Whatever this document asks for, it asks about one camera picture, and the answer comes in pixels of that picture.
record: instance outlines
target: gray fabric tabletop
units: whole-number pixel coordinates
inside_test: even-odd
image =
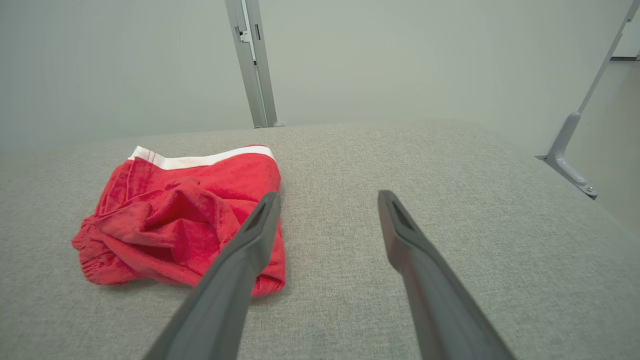
[[[464,122],[127,138],[25,155],[0,176],[0,351],[139,359],[189,288],[96,286],[71,238],[136,145],[167,157],[250,144],[282,175],[287,284],[254,299],[239,359],[416,359],[378,190],[403,202],[519,359],[637,359],[640,243],[544,162]]]

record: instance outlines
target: white trim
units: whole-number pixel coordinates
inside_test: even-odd
[[[165,158],[164,156],[156,154],[149,149],[138,146],[136,150],[134,150],[133,154],[129,156],[128,160],[140,158],[163,170],[177,170],[180,168],[206,167],[241,154],[262,154],[269,156],[273,161],[275,161],[271,149],[262,145],[241,147],[239,149],[225,151],[215,155],[188,156],[185,158]]]

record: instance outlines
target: metal frame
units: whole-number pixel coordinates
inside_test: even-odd
[[[284,126],[276,117],[258,0],[246,0],[248,22],[244,19],[242,0],[225,1],[253,125],[256,128]],[[240,37],[245,31],[250,31],[252,34],[255,61],[251,52],[251,43],[243,41]]]
[[[552,168],[558,171],[562,176],[567,178],[567,180],[571,181],[575,186],[577,186],[580,190],[582,190],[586,195],[590,196],[592,199],[595,199],[598,196],[598,192],[591,186],[587,180],[580,174],[580,172],[566,159],[565,150],[566,146],[569,144],[569,140],[571,140],[571,136],[575,131],[575,128],[578,126],[578,122],[582,116],[582,112],[584,108],[587,106],[587,102],[593,95],[593,91],[595,90],[602,74],[604,73],[604,69],[606,68],[611,56],[613,55],[616,46],[618,46],[618,42],[620,42],[620,38],[622,37],[622,31],[625,28],[625,24],[633,19],[634,14],[637,9],[640,7],[640,0],[634,0],[627,12],[627,16],[625,16],[620,29],[618,30],[618,34],[616,38],[613,40],[613,44],[609,48],[609,52],[605,57],[602,65],[600,66],[600,70],[598,74],[596,74],[591,87],[587,91],[587,95],[585,96],[580,108],[577,112],[569,114],[569,116],[564,121],[562,128],[560,129],[560,133],[558,134],[554,144],[551,146],[551,150],[549,150],[549,154],[544,158],[545,162],[549,164]]]

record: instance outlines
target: red cloth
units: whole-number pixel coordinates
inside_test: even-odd
[[[262,196],[273,191],[280,191],[280,173],[264,146],[174,159],[138,147],[115,169],[72,244],[84,276],[95,284],[151,277],[194,286]],[[284,261],[278,223],[254,297],[282,289]]]

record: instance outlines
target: red garment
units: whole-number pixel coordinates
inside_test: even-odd
[[[151,277],[194,286],[262,196],[273,191],[280,191],[280,173],[265,146],[172,159],[138,147],[113,172],[72,244],[84,276],[95,284]],[[271,261],[253,296],[276,292],[284,282],[278,223]]]

